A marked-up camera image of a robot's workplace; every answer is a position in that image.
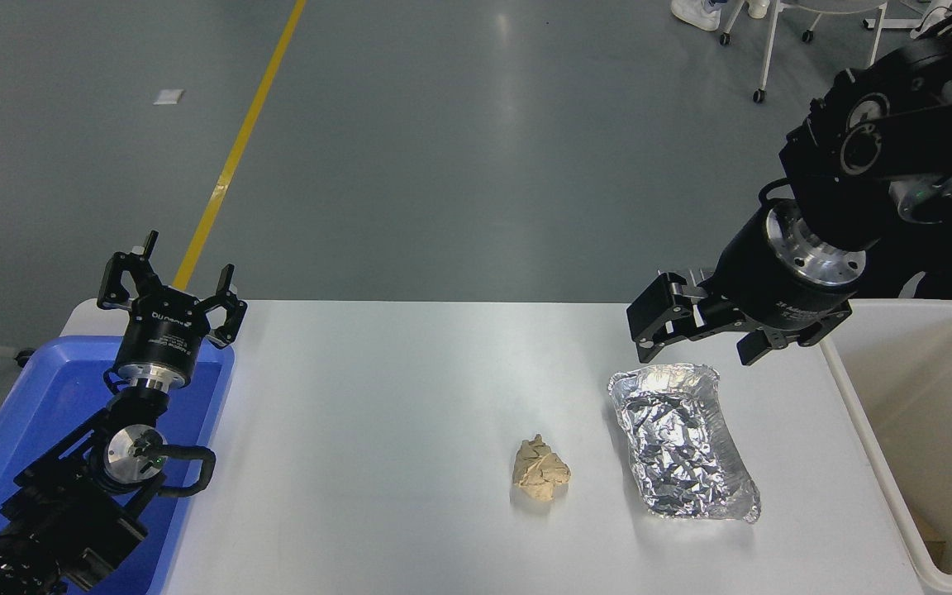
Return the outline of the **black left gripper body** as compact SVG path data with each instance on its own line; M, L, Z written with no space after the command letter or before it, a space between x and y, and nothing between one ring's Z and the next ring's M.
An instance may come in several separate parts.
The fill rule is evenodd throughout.
M199 304L200 298L174 288L133 301L117 351L117 376L137 378L158 369L173 381L192 380L201 343L209 332L207 313Z

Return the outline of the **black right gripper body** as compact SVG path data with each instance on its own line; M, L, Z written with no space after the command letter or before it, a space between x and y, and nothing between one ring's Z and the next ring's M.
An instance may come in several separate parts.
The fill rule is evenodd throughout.
M854 293L854 253L821 240L796 204L764 204L703 281L760 325L798 331Z

